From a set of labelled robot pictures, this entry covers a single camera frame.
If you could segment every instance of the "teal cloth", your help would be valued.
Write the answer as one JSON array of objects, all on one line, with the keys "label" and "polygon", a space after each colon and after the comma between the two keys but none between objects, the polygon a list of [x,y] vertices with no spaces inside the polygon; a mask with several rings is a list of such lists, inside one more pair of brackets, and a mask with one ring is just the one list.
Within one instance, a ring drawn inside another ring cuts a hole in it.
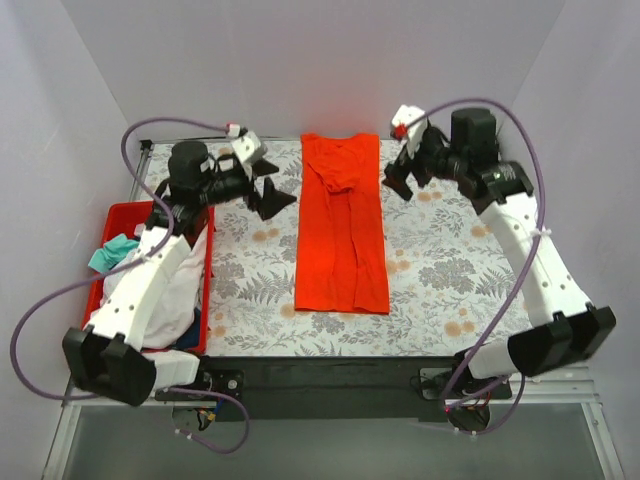
[{"label": "teal cloth", "polygon": [[95,251],[89,260],[89,268],[93,268],[98,273],[108,272],[124,260],[127,253],[138,248],[139,243],[137,240],[129,240],[124,233],[121,233]]}]

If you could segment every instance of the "black base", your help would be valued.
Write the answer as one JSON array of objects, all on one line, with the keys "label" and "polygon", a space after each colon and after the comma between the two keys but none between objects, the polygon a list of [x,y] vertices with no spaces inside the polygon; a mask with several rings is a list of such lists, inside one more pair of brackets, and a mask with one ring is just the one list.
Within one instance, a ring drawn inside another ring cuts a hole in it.
[{"label": "black base", "polygon": [[475,408],[454,408],[447,414],[449,423],[465,432],[480,432],[489,426],[491,410],[489,406]]},{"label": "black base", "polygon": [[[450,370],[453,357],[202,357],[204,371],[243,374],[242,403],[254,419],[417,418],[446,422],[440,401],[416,394],[421,369]],[[508,385],[494,398],[509,398]],[[156,400],[189,401],[157,392]],[[223,408],[216,421],[240,421]]]}]

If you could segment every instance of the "table surface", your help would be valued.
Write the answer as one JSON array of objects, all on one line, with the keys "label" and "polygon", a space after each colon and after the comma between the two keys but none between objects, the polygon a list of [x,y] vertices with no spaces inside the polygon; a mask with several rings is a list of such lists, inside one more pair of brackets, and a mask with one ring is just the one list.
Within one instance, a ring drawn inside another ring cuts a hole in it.
[{"label": "table surface", "polygon": [[[267,160],[280,167],[272,177],[277,188],[299,197],[300,142],[266,144]],[[214,154],[227,148],[207,145]],[[171,147],[153,147],[146,175],[152,188],[168,176]],[[380,142],[381,178],[398,151],[396,142]],[[504,301],[513,272],[455,184],[412,188],[416,194],[408,203],[381,190],[389,315],[295,312],[298,204],[266,222],[241,200],[216,206],[207,354],[451,355],[471,346]],[[520,294],[493,338],[526,328]]]}]

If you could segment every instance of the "glass panel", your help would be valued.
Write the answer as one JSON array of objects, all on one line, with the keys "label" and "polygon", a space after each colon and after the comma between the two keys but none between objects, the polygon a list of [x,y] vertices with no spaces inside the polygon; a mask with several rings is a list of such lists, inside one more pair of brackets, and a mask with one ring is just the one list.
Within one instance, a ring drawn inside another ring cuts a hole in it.
[{"label": "glass panel", "polygon": [[[495,418],[507,406],[491,408]],[[195,413],[181,415],[197,429]],[[84,407],[64,478],[604,478],[580,405],[522,405],[476,441],[412,422],[255,421],[246,446],[220,456],[174,435],[169,407]],[[204,434],[230,445],[241,431],[221,422]]]}]

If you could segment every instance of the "cable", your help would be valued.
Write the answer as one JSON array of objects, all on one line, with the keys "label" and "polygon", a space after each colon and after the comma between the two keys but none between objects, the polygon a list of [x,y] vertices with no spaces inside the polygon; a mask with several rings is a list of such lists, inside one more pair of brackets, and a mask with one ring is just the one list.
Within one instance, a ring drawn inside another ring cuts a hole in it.
[{"label": "cable", "polygon": [[[452,100],[450,102],[443,103],[442,105],[439,105],[425,112],[423,115],[411,121],[406,126],[406,128],[408,130],[416,123],[421,122],[425,118],[431,117],[442,110],[445,110],[447,108],[450,108],[456,105],[466,104],[466,103],[482,103],[482,104],[487,104],[487,105],[491,105],[493,107],[498,108],[511,119],[511,121],[514,123],[514,125],[520,132],[520,135],[522,136],[522,139],[524,140],[524,143],[527,146],[527,150],[529,151],[529,155],[531,156],[531,162],[533,163],[533,168],[536,174],[536,182],[538,184],[538,195],[540,197],[540,203],[538,205],[538,218],[536,219],[536,228],[539,231],[542,231],[544,227],[544,218],[545,218],[546,204],[547,204],[544,180],[542,178],[542,168],[540,166],[540,161],[538,160],[538,155],[536,154],[535,148],[533,147],[533,142],[531,141],[529,134],[524,128],[524,125],[522,124],[522,122],[520,122],[518,117],[516,117],[516,115],[508,107],[506,107],[500,102],[491,100],[489,98],[483,98],[483,97],[470,97],[470,98],[463,98],[460,100]],[[502,304],[502,306],[500,307],[496,315],[493,317],[493,320],[491,320],[487,328],[484,330],[484,332],[482,332],[482,335],[480,335],[480,338],[478,338],[478,341],[473,345],[473,347],[471,347],[467,355],[464,357],[460,365],[458,365],[458,368],[456,368],[456,370],[451,375],[451,378],[447,382],[447,385],[445,386],[442,392],[443,401],[451,393],[454,385],[462,375],[462,372],[464,371],[464,369],[467,368],[471,359],[475,356],[475,354],[478,352],[480,347],[484,345],[489,335],[491,335],[495,327],[498,325],[500,320],[502,320],[502,317],[504,316],[504,314],[507,312],[507,310],[515,300],[518,292],[522,288],[522,284],[524,283],[524,280],[527,274],[529,273],[529,270],[531,269],[533,260],[535,259],[535,256],[538,253],[539,245],[540,245],[540,236],[536,236],[533,238],[533,242],[531,244],[531,250],[529,250],[527,259],[525,260],[522,270],[520,271],[520,274],[516,278],[516,282],[513,285],[513,288],[511,289],[511,291],[509,292],[509,295],[507,295],[507,298],[505,299],[504,303]],[[520,402],[520,398],[522,398],[522,393],[524,392],[524,386],[525,386],[525,380],[523,377],[521,387],[520,387],[520,392],[518,392],[518,395],[516,396],[516,399],[512,407],[494,427],[492,427],[491,429],[487,429],[488,431],[494,431],[496,428],[499,428],[513,414],[513,412],[518,406],[518,403]],[[480,395],[480,394],[476,392],[475,394],[460,400],[460,402],[465,402],[472,398],[476,398],[477,395]]]},{"label": "cable", "polygon": [[[507,420],[509,420],[509,418],[511,418],[511,415],[513,415],[513,412],[515,411],[518,404],[520,403],[520,400],[522,400],[522,395],[524,394],[524,387],[525,387],[525,378],[522,377],[522,380],[520,381],[520,389],[518,390],[518,394],[516,395],[516,398],[514,399],[513,404],[511,405],[511,407],[509,407],[509,410],[507,411],[507,413],[505,413],[502,416],[502,418],[500,418],[500,420],[498,420],[495,424],[485,428],[484,430],[472,431],[472,432],[460,430],[459,428],[456,427],[453,429],[453,432],[462,433],[464,435],[469,435],[471,437],[486,435],[488,433],[495,432],[498,428],[504,425],[507,422]],[[437,425],[428,425],[428,424],[422,424],[422,423],[412,423],[411,425],[413,425],[414,427],[426,428],[428,430],[436,430],[439,432],[447,432],[447,433],[452,432],[452,430],[448,427],[440,427]]]},{"label": "cable", "polygon": [[475,392],[467,395],[466,397],[463,397],[463,398],[461,398],[459,400],[454,401],[448,407],[449,408],[457,408],[457,407],[462,406],[463,403],[468,402],[469,400],[473,400],[474,398],[479,398],[482,395],[484,395],[485,393],[490,393],[493,390],[495,390],[497,387],[502,385],[505,381],[507,381],[508,378],[509,377],[507,377],[507,376],[498,377],[494,381],[489,383],[487,386],[481,388],[480,390],[476,390]]},{"label": "cable", "polygon": [[245,442],[247,441],[247,438],[249,437],[251,419],[249,418],[249,412],[247,412],[247,409],[245,408],[245,406],[242,405],[242,403],[240,403],[238,400],[236,400],[235,398],[233,398],[233,397],[231,397],[229,395],[225,395],[224,393],[218,393],[218,392],[203,392],[203,391],[200,391],[200,390],[189,390],[187,388],[179,388],[179,387],[171,387],[169,389],[169,391],[170,392],[175,392],[175,393],[184,393],[184,394],[187,394],[187,395],[196,395],[196,394],[197,395],[208,395],[210,397],[219,398],[221,401],[225,400],[227,402],[231,402],[236,407],[238,407],[240,409],[240,412],[242,413],[242,416],[244,417],[244,432],[242,434],[242,438],[240,438],[240,441],[238,443],[236,443],[233,447],[230,447],[230,448],[219,447],[219,446],[215,445],[214,443],[211,443],[208,440],[205,440],[202,437],[194,435],[192,432],[190,432],[189,430],[186,430],[186,429],[176,428],[176,433],[180,433],[180,434],[184,435],[185,437],[187,437],[189,440],[193,440],[193,441],[199,443],[200,445],[203,445],[203,446],[207,447],[212,452],[220,453],[222,455],[228,455],[229,453],[233,453],[233,452],[239,450],[240,448],[242,448],[242,446],[245,444]]},{"label": "cable", "polygon": [[[171,213],[171,209],[169,208],[169,206],[164,203],[162,201],[162,199],[160,197],[158,197],[153,190],[151,190],[149,187],[147,187],[144,183],[144,180],[142,178],[140,178],[138,176],[138,174],[136,173],[135,168],[133,167],[133,164],[131,163],[131,160],[129,159],[129,155],[127,154],[127,141],[129,140],[129,137],[133,134],[133,132],[135,132],[138,128],[144,126],[144,125],[148,125],[150,123],[158,123],[158,122],[174,122],[174,123],[183,123],[186,125],[193,125],[196,127],[200,127],[200,128],[205,128],[207,130],[213,130],[216,132],[225,132],[227,131],[226,128],[223,127],[217,127],[215,125],[209,125],[207,123],[203,123],[203,122],[198,122],[195,120],[188,120],[186,118],[180,118],[180,117],[151,117],[151,118],[147,118],[145,120],[141,120],[139,122],[134,123],[133,125],[131,125],[129,128],[127,128],[127,130],[124,132],[124,134],[122,135],[122,140],[120,142],[120,153],[122,154],[122,160],[124,160],[124,164],[127,167],[127,170],[129,170],[129,173],[131,174],[131,176],[133,177],[133,179],[135,180],[135,182],[140,185],[140,187],[142,188],[142,190],[144,190],[158,205],[160,205],[160,207],[164,210],[164,212],[167,214],[168,220],[169,220],[169,225],[167,227],[167,234],[164,236],[164,238],[158,243],[158,245],[156,245],[154,248],[151,249],[151,251],[148,253],[148,256],[151,257],[153,255],[155,255],[156,253],[158,253],[165,245],[166,243],[169,241],[169,238],[171,238],[171,234],[173,233],[173,226],[174,226],[174,219],[173,219],[173,214]],[[18,380],[20,380],[20,382],[31,392],[35,393],[36,395],[43,397],[43,398],[48,398],[49,400],[60,400],[60,401],[70,401],[70,400],[86,400],[86,399],[90,399],[90,398],[96,398],[97,395],[93,395],[93,394],[87,394],[87,395],[70,395],[70,396],[65,396],[65,395],[57,395],[55,393],[50,393],[50,392],[46,392],[38,387],[36,387],[33,383],[31,383],[31,381],[25,376],[24,372],[22,371],[22,367],[20,367],[20,363],[18,361],[18,337],[20,336],[20,333],[22,332],[22,329],[24,328],[24,325],[27,323],[27,320],[29,320],[29,318],[31,318],[31,315],[33,315],[40,307],[42,307],[43,305],[49,303],[51,300],[53,300],[54,298],[57,298],[61,295],[64,295],[65,293],[68,293],[72,290],[75,290],[77,288],[81,288],[81,287],[86,287],[88,285],[91,285],[93,282],[97,282],[99,280],[103,280],[104,278],[110,276],[110,275],[115,275],[116,273],[121,273],[124,272],[125,270],[128,270],[130,268],[135,268],[138,265],[140,265],[145,259],[144,258],[139,258],[137,260],[134,260],[131,263],[128,263],[126,265],[122,265],[120,267],[116,267],[113,270],[110,270],[106,273],[102,273],[99,275],[94,275],[91,278],[87,278],[85,280],[80,280],[78,282],[72,283],[70,285],[67,285],[66,287],[62,287],[54,292],[51,292],[49,295],[46,295],[45,297],[41,298],[40,300],[38,300],[36,303],[34,303],[31,308],[29,308],[29,310],[27,310],[25,312],[25,314],[22,316],[22,318],[20,318],[20,320],[18,321],[18,323],[16,324],[15,329],[13,330],[13,334],[11,335],[11,342],[9,343],[9,356],[11,358],[11,366],[13,368],[13,371],[16,374],[16,377],[18,377]]]},{"label": "cable", "polygon": [[204,431],[205,427],[202,423],[202,419],[200,418],[200,415],[202,415],[202,413],[200,412],[200,410],[196,410],[196,417],[198,418],[198,431],[202,432]]},{"label": "cable", "polygon": [[491,392],[487,393],[487,399],[484,401],[482,405],[480,405],[480,408],[484,408],[487,405],[489,405],[490,401],[491,401]]},{"label": "cable", "polygon": [[218,402],[216,407],[213,409],[213,414],[214,415],[218,415],[218,412],[220,411],[220,408],[222,408],[222,402],[224,402],[224,400],[220,399],[220,401]]}]

